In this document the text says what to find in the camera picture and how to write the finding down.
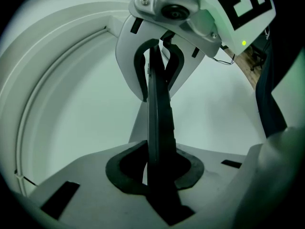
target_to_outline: cable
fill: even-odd
[[[271,40],[267,40],[267,42],[266,42],[266,44],[265,44],[265,46],[264,46],[264,48],[263,48],[263,53],[262,53],[262,55],[265,53],[265,51],[267,50],[267,48],[270,46],[270,41]],[[261,67],[262,67],[262,58],[259,60],[259,64],[261,65]]]
[[[269,26],[265,29],[265,35],[266,35],[266,39],[268,40],[270,37],[270,29]]]
[[[214,59],[216,62],[225,64],[225,65],[231,65],[231,64],[234,64],[234,63],[235,63],[234,57],[235,57],[235,54],[233,55],[233,58],[232,58],[231,62],[226,62],[226,61],[222,61],[222,60],[217,60],[217,59],[215,59],[215,58],[213,58],[213,59]]]

